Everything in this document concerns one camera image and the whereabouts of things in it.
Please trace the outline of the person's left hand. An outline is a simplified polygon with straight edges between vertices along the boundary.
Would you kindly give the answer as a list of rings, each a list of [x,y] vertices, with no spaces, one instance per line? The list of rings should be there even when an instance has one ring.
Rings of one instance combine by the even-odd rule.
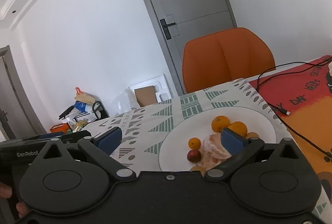
[[[13,201],[11,200],[12,197],[12,188],[6,184],[3,184],[1,182],[1,193],[0,193],[1,199],[6,199],[10,200],[10,206],[13,206]],[[23,202],[18,202],[16,204],[16,210],[18,213],[18,216],[20,218],[25,217],[28,213],[29,210],[27,209],[26,205]]]

